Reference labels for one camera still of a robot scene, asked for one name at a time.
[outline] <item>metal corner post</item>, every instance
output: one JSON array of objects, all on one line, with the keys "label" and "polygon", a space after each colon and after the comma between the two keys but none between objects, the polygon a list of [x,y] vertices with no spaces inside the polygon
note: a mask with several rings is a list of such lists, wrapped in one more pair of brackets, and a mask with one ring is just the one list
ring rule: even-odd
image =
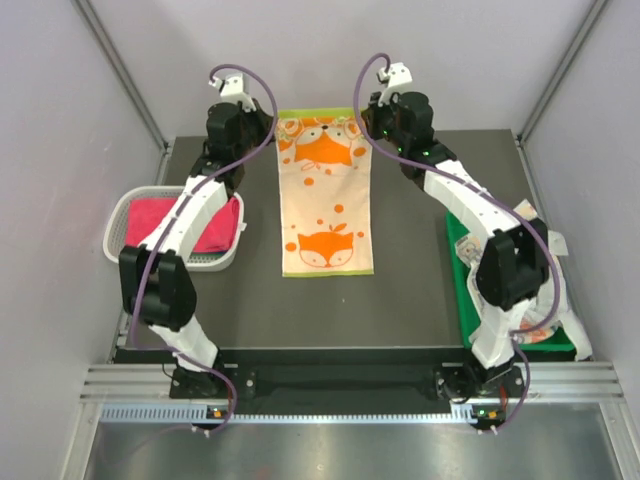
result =
[{"label": "metal corner post", "polygon": [[93,34],[100,49],[105,54],[109,65],[113,69],[114,74],[122,84],[129,100],[133,104],[136,112],[140,115],[142,122],[149,130],[149,134],[153,138],[154,142],[158,145],[161,151],[165,151],[168,147],[168,142],[163,137],[160,127],[156,123],[155,119],[151,115],[147,104],[140,95],[140,91],[136,87],[136,84],[131,77],[131,74],[127,70],[118,53],[115,45],[113,44],[107,30],[100,21],[100,17],[95,8],[91,4],[90,0],[71,0],[74,6],[77,8],[80,16],[84,19],[89,30]]},{"label": "metal corner post", "polygon": [[526,143],[529,137],[531,137],[533,130],[536,128],[536,125],[540,121],[540,118],[542,117],[545,110],[549,106],[549,103],[558,91],[558,88],[562,84],[562,81],[569,72],[569,69],[573,65],[573,62],[582,50],[582,47],[584,46],[587,38],[589,38],[593,27],[596,25],[596,23],[604,13],[605,7],[608,4],[609,0],[594,0],[591,4],[589,11],[578,27],[578,30],[571,40],[571,43],[569,43],[569,46],[562,55],[562,59],[556,67],[553,75],[549,79],[549,82],[543,90],[542,95],[540,95],[540,98],[536,102],[536,105],[533,107],[532,112],[527,117],[527,120],[524,123],[524,127],[522,127],[522,131],[517,135],[517,138],[521,143]]}]

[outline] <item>folded red fabric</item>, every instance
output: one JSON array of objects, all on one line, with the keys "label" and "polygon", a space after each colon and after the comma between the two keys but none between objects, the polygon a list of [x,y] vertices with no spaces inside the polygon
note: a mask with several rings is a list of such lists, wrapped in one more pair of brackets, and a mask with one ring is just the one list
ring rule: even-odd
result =
[{"label": "folded red fabric", "polygon": [[[129,222],[125,243],[137,246],[153,230],[176,203],[177,198],[139,198],[129,206]],[[193,249],[194,253],[220,253],[231,249],[238,227],[240,202],[232,197],[213,216]]]}]

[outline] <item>white wall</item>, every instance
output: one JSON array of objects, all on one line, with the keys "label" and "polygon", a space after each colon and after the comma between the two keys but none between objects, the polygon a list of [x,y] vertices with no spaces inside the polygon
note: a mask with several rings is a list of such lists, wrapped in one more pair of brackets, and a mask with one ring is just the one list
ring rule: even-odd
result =
[{"label": "white wall", "polygon": [[601,357],[640,426],[640,3],[611,2],[535,130],[529,153]]},{"label": "white wall", "polygon": [[263,75],[281,108],[350,106],[360,67],[380,50],[411,68],[436,128],[517,131],[591,0],[93,2],[174,137],[205,133],[218,63]]},{"label": "white wall", "polygon": [[0,14],[0,478],[57,478],[120,312],[101,250],[159,151],[69,0]]}]

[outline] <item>towel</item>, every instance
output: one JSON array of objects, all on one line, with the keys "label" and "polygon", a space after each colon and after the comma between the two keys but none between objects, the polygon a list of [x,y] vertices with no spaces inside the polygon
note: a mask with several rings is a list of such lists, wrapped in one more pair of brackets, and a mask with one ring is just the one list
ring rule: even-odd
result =
[{"label": "towel", "polygon": [[373,274],[371,146],[353,110],[281,114],[276,138],[283,276]]},{"label": "towel", "polygon": [[[129,205],[129,221],[125,243],[137,246],[160,225],[177,198],[138,198]],[[213,216],[202,232],[193,253],[222,253],[231,249],[238,227],[240,202],[232,197]]]}]

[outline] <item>purple cable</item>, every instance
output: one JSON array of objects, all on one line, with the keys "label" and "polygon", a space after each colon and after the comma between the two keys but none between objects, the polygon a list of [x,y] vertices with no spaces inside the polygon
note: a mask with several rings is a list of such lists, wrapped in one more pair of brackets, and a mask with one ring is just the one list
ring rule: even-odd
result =
[{"label": "purple cable", "polygon": [[[271,122],[271,127],[269,129],[269,133],[267,134],[265,139],[262,141],[262,143],[260,143],[260,145],[258,145],[254,150],[252,150],[248,155],[246,155],[245,157],[241,158],[240,160],[237,160],[237,161],[235,161],[233,163],[230,163],[229,165],[221,168],[220,170],[216,171],[215,173],[212,173],[207,178],[203,179],[200,183],[198,183],[193,188],[193,190],[191,190],[190,195],[185,197],[183,202],[176,209],[175,217],[171,219],[171,221],[167,224],[167,227],[164,229],[164,231],[162,232],[162,234],[158,238],[158,241],[154,245],[153,250],[151,250],[151,253],[149,254],[149,259],[147,260],[147,263],[144,266],[144,270],[142,271],[142,277],[140,278],[140,286],[138,287],[138,293],[137,293],[137,296],[136,296],[136,301],[135,301],[134,306],[133,306],[133,315],[132,315],[132,319],[131,319],[131,342],[133,343],[133,346],[135,348],[139,349],[139,350],[144,350],[144,348],[140,348],[138,346],[138,341],[137,341],[138,340],[137,339],[137,328],[138,328],[138,323],[140,321],[140,310],[142,308],[142,298],[144,297],[144,291],[145,291],[145,289],[147,287],[147,283],[149,281],[149,275],[151,274],[151,268],[153,266],[153,262],[155,261],[155,258],[158,255],[158,250],[160,249],[160,247],[162,246],[164,241],[169,236],[169,233],[171,232],[171,229],[173,228],[173,226],[176,223],[177,217],[184,211],[186,206],[189,204],[189,201],[191,200],[192,195],[197,193],[198,190],[200,190],[203,186],[205,186],[207,183],[213,181],[218,175],[222,175],[223,173],[226,173],[226,172],[228,172],[230,170],[233,170],[234,168],[237,168],[240,165],[242,165],[243,163],[245,163],[245,162],[251,160],[252,158],[254,158],[262,149],[264,149],[264,147],[266,147],[269,144],[269,141],[273,137],[273,134],[274,134],[275,129],[276,129],[276,123],[277,123],[277,120],[278,120],[278,106],[276,104],[276,99],[275,99],[275,97],[273,95],[273,92],[269,88],[269,86],[266,84],[266,82],[262,78],[260,78],[260,76],[258,76],[256,73],[254,73],[251,70],[249,70],[249,69],[247,69],[245,67],[242,67],[240,65],[234,65],[234,64],[231,64],[231,63],[225,63],[225,64],[222,64],[222,65],[218,65],[217,67],[214,67],[213,70],[211,70],[211,73],[209,74],[209,78],[211,79],[220,70],[224,70],[224,69],[228,69],[228,68],[243,72],[243,73],[249,75],[250,77],[252,77],[253,79],[255,79],[260,85],[262,85],[262,88],[264,88],[264,90],[267,92],[267,95],[268,95],[269,100],[271,102],[271,109],[273,110],[273,121]],[[168,348],[168,350],[173,352],[173,353],[175,353],[175,354],[177,354],[179,357],[181,357],[184,360],[186,360],[187,362],[195,365],[196,367],[201,368],[202,370],[211,373],[212,375],[216,376],[217,378],[222,380],[227,385],[227,387],[231,391],[231,407],[229,408],[229,412],[227,413],[227,415],[223,419],[222,423],[220,423],[214,430],[212,430],[212,433],[218,433],[221,430],[223,430],[224,428],[226,428],[226,426],[229,424],[229,421],[231,420],[231,417],[233,416],[233,414],[234,414],[234,412],[236,410],[236,406],[238,404],[238,392],[236,391],[236,387],[233,385],[231,380],[226,375],[224,375],[223,373],[218,372],[217,370],[214,370],[213,368],[211,368],[211,367],[209,367],[207,365],[202,365],[201,363],[193,360],[192,358],[189,358],[187,355],[184,355],[183,353],[181,353],[180,351],[178,351],[175,348],[171,348],[170,347],[170,348]],[[160,432],[150,436],[149,438],[144,440],[142,443],[137,445],[131,452],[129,452],[125,456],[125,458],[123,460],[121,460],[118,463],[121,463],[122,461],[124,461],[127,458],[129,458],[131,455],[136,453],[140,448],[142,448],[143,446],[145,446],[148,443],[150,443],[152,440],[155,440],[156,438],[160,437],[161,435],[164,435],[167,432],[171,432],[171,431],[174,431],[174,430],[180,430],[181,428],[190,428],[190,427],[187,427],[187,426],[184,426],[184,425],[177,425],[177,426],[172,426],[172,427],[166,428],[164,430],[161,430]],[[104,459],[104,452],[102,452],[102,451],[101,451],[101,456]]]},{"label": "purple cable", "polygon": [[518,403],[514,407],[513,412],[511,413],[511,415],[509,415],[509,417],[505,420],[505,422],[502,425],[500,425],[500,427],[496,428],[496,432],[497,432],[497,431],[501,430],[502,428],[504,428],[506,425],[511,423],[512,419],[515,417],[515,415],[522,408],[522,405],[524,404],[524,400],[527,397],[527,394],[529,393],[529,385],[531,384],[531,371],[530,371],[530,368],[529,368],[529,361],[527,360],[526,355],[524,354],[524,352],[522,351],[522,349],[520,348],[520,346],[518,344],[517,335],[535,332],[536,330],[544,328],[553,319],[553,316],[555,315],[556,311],[558,310],[558,305],[560,303],[560,278],[559,278],[559,275],[558,275],[558,269],[556,268],[555,262],[553,261],[553,258],[551,256],[551,252],[549,252],[549,248],[545,244],[545,242],[542,239],[542,237],[540,237],[540,235],[538,235],[538,232],[535,231],[535,229],[531,226],[531,224],[527,220],[525,220],[521,215],[519,215],[513,209],[509,208],[507,205],[503,204],[499,200],[496,200],[491,195],[488,195],[487,193],[483,192],[482,190],[480,190],[479,188],[475,187],[474,185],[470,185],[468,183],[465,183],[464,180],[456,177],[455,175],[452,175],[452,174],[450,174],[448,172],[443,172],[443,171],[438,170],[437,168],[431,167],[429,165],[423,165],[422,163],[414,162],[412,160],[408,160],[406,158],[402,158],[402,157],[400,157],[398,155],[395,155],[393,153],[389,153],[386,150],[384,150],[382,147],[380,147],[380,145],[378,145],[373,138],[371,138],[371,136],[369,135],[369,132],[367,132],[366,126],[364,125],[364,122],[362,121],[361,116],[358,115],[358,112],[360,112],[360,101],[359,101],[359,98],[360,98],[360,90],[362,88],[362,82],[364,80],[364,76],[366,75],[367,71],[369,70],[369,68],[371,67],[373,62],[375,62],[376,60],[378,60],[380,58],[383,58],[386,61],[386,63],[387,63],[386,70],[387,71],[389,70],[389,67],[391,66],[391,58],[389,57],[389,55],[387,55],[386,53],[376,53],[369,60],[367,60],[367,62],[362,67],[362,70],[360,70],[360,74],[358,75],[358,79],[356,80],[356,87],[355,87],[355,90],[353,92],[353,110],[355,112],[355,120],[356,120],[356,123],[358,124],[358,127],[360,128],[360,131],[362,132],[364,137],[367,139],[367,141],[371,144],[371,146],[375,150],[377,150],[379,153],[381,153],[382,155],[384,155],[386,157],[391,158],[392,160],[396,160],[397,162],[400,162],[400,163],[402,163],[404,165],[408,165],[410,167],[420,168],[422,170],[426,170],[428,172],[432,172],[432,173],[435,173],[437,175],[441,175],[441,176],[443,176],[445,178],[448,178],[449,180],[457,182],[460,185],[462,185],[464,187],[467,187],[469,190],[471,190],[472,192],[476,193],[480,197],[484,198],[490,204],[492,204],[492,205],[500,208],[504,212],[508,213],[513,218],[515,218],[518,222],[520,222],[520,224],[522,224],[522,226],[524,228],[527,229],[527,231],[531,234],[531,236],[533,237],[535,242],[542,249],[542,253],[543,253],[545,259],[547,260],[547,262],[549,263],[549,269],[551,270],[551,277],[553,279],[553,303],[551,305],[551,310],[549,310],[549,313],[544,318],[544,320],[542,320],[537,325],[534,325],[534,326],[529,327],[529,328],[521,328],[521,329],[518,329],[518,330],[511,330],[511,334],[513,335],[512,339],[511,339],[511,343],[513,345],[514,351],[524,361],[524,367],[525,367],[525,370],[526,370],[526,373],[527,373],[527,380],[526,380],[526,383],[525,383],[523,394],[520,397],[520,400],[518,401]]}]

